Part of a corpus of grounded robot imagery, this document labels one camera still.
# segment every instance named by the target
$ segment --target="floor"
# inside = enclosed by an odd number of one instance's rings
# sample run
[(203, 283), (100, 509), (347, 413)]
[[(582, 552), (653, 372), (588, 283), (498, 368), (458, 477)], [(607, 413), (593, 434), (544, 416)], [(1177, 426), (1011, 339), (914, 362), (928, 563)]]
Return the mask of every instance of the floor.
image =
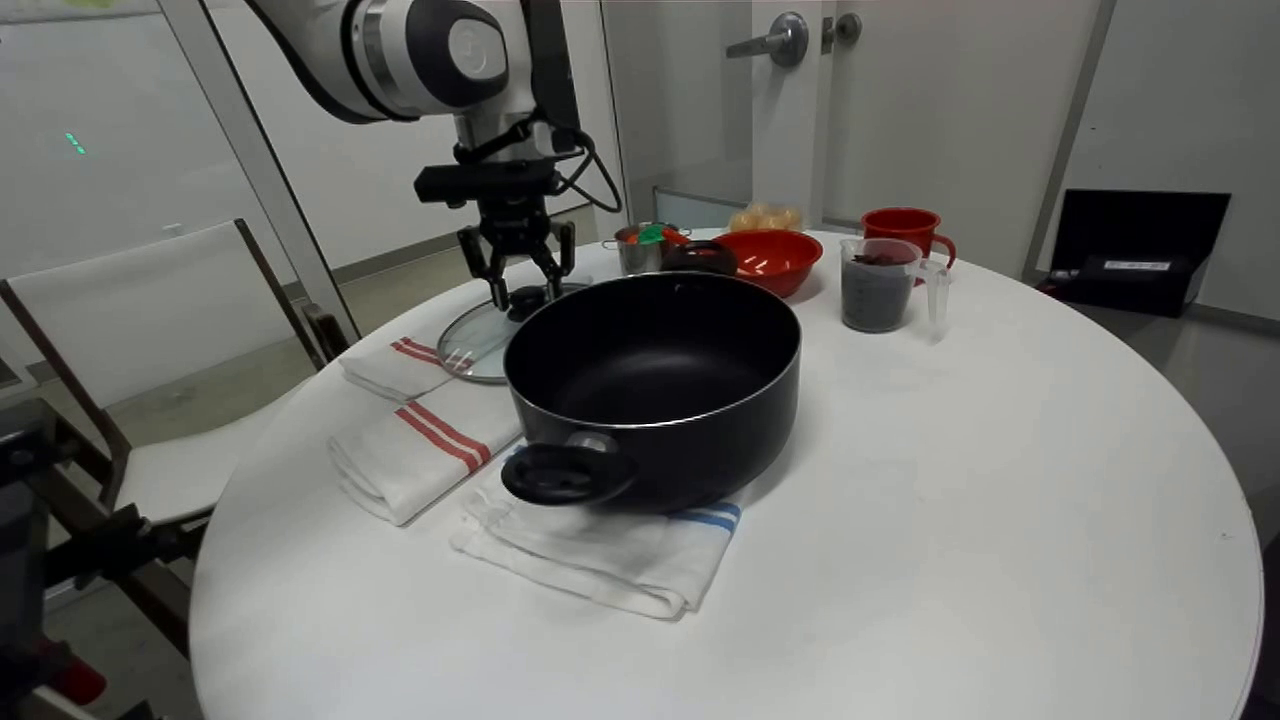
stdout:
[[(570, 212), (563, 219), (573, 219), (582, 237), (598, 237), (593, 212)], [(447, 239), (341, 272), (344, 301), (364, 332), (465, 279), (469, 268)], [(127, 434), (183, 434), (239, 416), (259, 397), (285, 391), (304, 372), (304, 350), (268, 347), (251, 360), (215, 368), (197, 384), (161, 389), (112, 413)], [(62, 413), (78, 416), (78, 405), (62, 384), (41, 389)], [(112, 582), (96, 579), (90, 588), (52, 588), (44, 603), (44, 629), (52, 639), (70, 639), (78, 656), (110, 676), (110, 690), (90, 709), (94, 717), (115, 720), (134, 704), (149, 701), (155, 717), (200, 720), (190, 660), (165, 644), (165, 635)]]

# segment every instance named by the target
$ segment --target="black pot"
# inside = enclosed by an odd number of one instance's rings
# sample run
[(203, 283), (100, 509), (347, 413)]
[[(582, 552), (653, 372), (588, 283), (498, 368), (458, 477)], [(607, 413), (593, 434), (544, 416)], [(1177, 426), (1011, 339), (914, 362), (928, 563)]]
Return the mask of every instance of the black pot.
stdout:
[(507, 344), (529, 449), (506, 464), (532, 504), (676, 510), (762, 477), (788, 444), (802, 319), (725, 274), (598, 283)]

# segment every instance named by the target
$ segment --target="dish towel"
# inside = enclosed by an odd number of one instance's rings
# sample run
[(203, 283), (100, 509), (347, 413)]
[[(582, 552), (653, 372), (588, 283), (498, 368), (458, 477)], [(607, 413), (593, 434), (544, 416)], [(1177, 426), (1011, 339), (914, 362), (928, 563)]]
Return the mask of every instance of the dish towel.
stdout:
[(507, 389), (447, 378), (391, 416), (328, 438), (347, 497), (410, 524), (522, 434)]
[(395, 337), (384, 347), (344, 357), (344, 374), (377, 397), (413, 399), (454, 378), (447, 360), (434, 347), (440, 328)]
[(501, 480), (486, 480), (465, 497), (454, 549), (570, 597), (679, 620), (704, 603), (735, 520), (734, 498), (676, 515), (625, 515), (524, 504)]

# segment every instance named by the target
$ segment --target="round table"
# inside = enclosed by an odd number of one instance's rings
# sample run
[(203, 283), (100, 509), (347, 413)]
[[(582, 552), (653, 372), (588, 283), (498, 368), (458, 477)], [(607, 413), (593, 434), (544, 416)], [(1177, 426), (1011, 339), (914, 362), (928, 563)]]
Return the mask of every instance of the round table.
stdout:
[[(1082, 310), (978, 263), (952, 272), (939, 339), (850, 332), (840, 237), (817, 237), (830, 254), (794, 301), (798, 430), (696, 617), (625, 617), (454, 552), (459, 491), (410, 529), (347, 504), (324, 438), (391, 405), (328, 362), (203, 537), (203, 712), (1240, 717), (1262, 542), (1186, 397)], [(477, 301), (479, 283), (454, 286), (361, 344)]]

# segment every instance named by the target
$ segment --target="red mug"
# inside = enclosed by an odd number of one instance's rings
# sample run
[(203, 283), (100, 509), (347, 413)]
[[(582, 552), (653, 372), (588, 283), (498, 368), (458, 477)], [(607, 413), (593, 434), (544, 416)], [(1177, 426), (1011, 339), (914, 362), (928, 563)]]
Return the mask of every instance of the red mug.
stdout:
[(891, 237), (915, 245), (924, 254), (946, 245), (950, 247), (950, 268), (957, 263), (957, 239), (937, 231), (937, 215), (924, 208), (878, 208), (863, 215), (863, 237)]

